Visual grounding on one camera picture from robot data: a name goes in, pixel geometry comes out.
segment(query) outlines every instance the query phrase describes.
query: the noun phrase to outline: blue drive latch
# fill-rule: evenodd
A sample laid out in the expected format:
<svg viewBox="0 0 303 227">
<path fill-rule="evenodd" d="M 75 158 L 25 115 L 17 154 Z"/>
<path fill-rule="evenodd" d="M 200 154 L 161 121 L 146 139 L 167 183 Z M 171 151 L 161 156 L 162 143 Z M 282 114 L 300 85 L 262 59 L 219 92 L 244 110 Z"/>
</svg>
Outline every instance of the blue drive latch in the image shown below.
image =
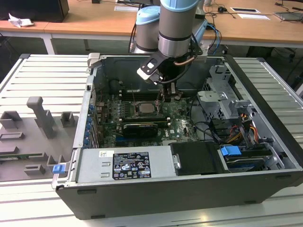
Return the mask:
<svg viewBox="0 0 303 227">
<path fill-rule="evenodd" d="M 57 164 L 53 166 L 53 174 L 64 174 L 65 173 L 65 164 Z"/>
<path fill-rule="evenodd" d="M 220 149 L 223 156 L 226 155 L 241 155 L 241 151 L 238 146 L 224 146 Z"/>
</svg>

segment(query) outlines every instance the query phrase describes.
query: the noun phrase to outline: power supply label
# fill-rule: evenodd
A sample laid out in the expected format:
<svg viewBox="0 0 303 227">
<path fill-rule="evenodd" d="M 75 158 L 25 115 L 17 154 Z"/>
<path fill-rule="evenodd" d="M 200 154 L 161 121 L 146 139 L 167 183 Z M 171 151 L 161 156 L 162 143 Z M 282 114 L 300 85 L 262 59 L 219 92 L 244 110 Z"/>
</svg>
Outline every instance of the power supply label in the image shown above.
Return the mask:
<svg viewBox="0 0 303 227">
<path fill-rule="evenodd" d="M 151 175 L 150 157 L 148 152 L 114 154 L 114 180 L 149 178 L 152 177 Z"/>
</svg>

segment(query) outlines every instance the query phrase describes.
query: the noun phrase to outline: wooden desk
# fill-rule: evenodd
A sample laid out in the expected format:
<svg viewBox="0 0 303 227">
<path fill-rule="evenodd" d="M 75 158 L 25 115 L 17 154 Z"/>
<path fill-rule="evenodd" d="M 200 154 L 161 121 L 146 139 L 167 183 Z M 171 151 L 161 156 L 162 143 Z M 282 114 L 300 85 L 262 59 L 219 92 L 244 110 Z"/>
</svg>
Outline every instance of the wooden desk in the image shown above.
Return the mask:
<svg viewBox="0 0 303 227">
<path fill-rule="evenodd" d="M 230 13 L 230 7 L 254 8 L 261 14 L 273 14 L 285 11 L 276 6 L 279 0 L 216 0 L 224 4 Z M 136 20 L 136 12 L 114 11 L 115 3 L 102 2 L 92 4 L 90 0 L 69 0 L 70 11 L 63 23 L 35 22 L 36 26 L 17 28 L 7 21 L 0 21 L 0 32 L 5 36 L 40 37 L 43 38 L 49 54 L 55 54 L 53 38 L 97 39 L 97 40 L 129 40 Z M 284 5 L 303 8 L 303 3 L 284 1 Z M 217 12 L 218 6 L 205 7 L 205 11 Z M 275 16 L 267 16 L 270 20 L 242 19 L 234 14 L 218 14 L 216 27 L 222 33 L 221 44 L 295 47 L 303 48 L 303 24 L 281 22 Z M 206 31 L 203 37 L 205 44 L 214 39 L 213 31 Z"/>
<path fill-rule="evenodd" d="M 46 33 L 130 36 L 137 12 L 114 11 L 116 4 L 69 0 L 63 23 L 48 23 Z"/>
<path fill-rule="evenodd" d="M 260 14 L 273 14 L 274 12 L 284 12 L 284 8 L 276 6 L 278 0 L 217 0 L 217 4 L 224 4 L 228 12 L 235 13 L 230 7 L 257 9 Z M 292 7 L 303 8 L 303 3 L 284 1 L 284 6 L 294 11 Z M 218 6 L 205 7 L 205 11 L 216 11 Z M 214 19 L 217 29 L 222 33 L 224 44 L 259 46 L 281 46 L 283 44 L 303 44 L 303 24 L 300 22 L 281 22 L 275 15 L 267 16 L 270 20 L 242 19 L 234 14 L 236 19 L 230 14 L 218 14 Z M 209 31 L 205 33 L 205 38 L 209 38 Z"/>
</svg>

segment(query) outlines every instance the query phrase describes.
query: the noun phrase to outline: motherboard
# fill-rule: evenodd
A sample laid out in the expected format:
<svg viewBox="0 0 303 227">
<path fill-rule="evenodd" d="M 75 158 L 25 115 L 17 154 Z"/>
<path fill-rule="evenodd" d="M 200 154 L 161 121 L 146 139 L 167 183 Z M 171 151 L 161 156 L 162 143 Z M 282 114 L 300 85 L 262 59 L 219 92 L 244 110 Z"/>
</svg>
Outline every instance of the motherboard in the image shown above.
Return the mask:
<svg viewBox="0 0 303 227">
<path fill-rule="evenodd" d="M 169 103 L 137 99 L 123 99 L 119 95 L 99 98 L 96 106 L 101 148 L 198 141 L 189 119 L 191 98 L 172 99 Z"/>
</svg>

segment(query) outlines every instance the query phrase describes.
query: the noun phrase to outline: floor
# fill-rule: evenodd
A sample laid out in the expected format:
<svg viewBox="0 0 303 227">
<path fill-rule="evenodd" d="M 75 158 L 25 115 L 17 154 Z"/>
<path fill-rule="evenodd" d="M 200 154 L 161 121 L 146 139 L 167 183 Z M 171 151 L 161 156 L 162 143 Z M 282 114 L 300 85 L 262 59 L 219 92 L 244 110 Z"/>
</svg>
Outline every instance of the floor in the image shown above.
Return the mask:
<svg viewBox="0 0 303 227">
<path fill-rule="evenodd" d="M 40 38 L 23 38 L 12 37 L 9 38 L 9 43 L 2 42 L 0 46 L 0 80 L 2 80 L 9 72 L 12 65 L 17 61 L 21 53 L 31 54 L 47 54 L 43 40 Z M 84 49 L 83 40 L 75 39 L 54 39 L 54 45 L 59 54 L 88 54 L 90 52 L 101 53 L 127 53 L 127 41 L 102 41 L 89 40 L 90 50 Z M 228 54 L 234 57 L 246 57 L 248 51 L 247 46 L 227 46 Z M 268 48 L 257 48 L 253 53 L 253 57 L 265 57 Z M 271 57 L 266 61 L 271 67 L 282 77 L 287 78 L 289 72 L 296 65 L 301 57 L 303 57 L 303 49 L 295 50 L 295 57 L 293 62 L 290 62 L 289 54 L 291 52 L 284 48 L 275 48 L 272 51 Z M 294 79 L 303 71 L 303 61 L 298 65 L 296 70 L 288 79 L 288 83 L 292 84 Z"/>
</svg>

